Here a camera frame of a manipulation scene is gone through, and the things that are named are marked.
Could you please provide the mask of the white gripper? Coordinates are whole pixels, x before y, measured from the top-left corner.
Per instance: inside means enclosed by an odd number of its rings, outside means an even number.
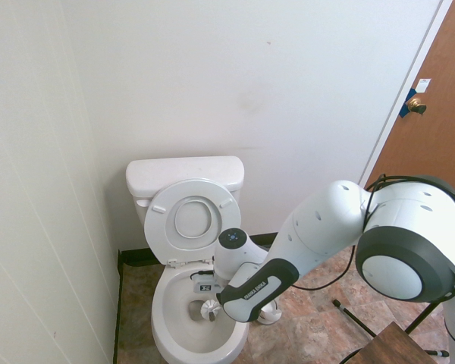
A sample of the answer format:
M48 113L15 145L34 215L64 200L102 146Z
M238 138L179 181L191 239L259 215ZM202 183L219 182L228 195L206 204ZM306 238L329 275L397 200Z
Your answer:
M228 281L194 281L193 291L195 293L212 293L217 294L223 291L228 285Z

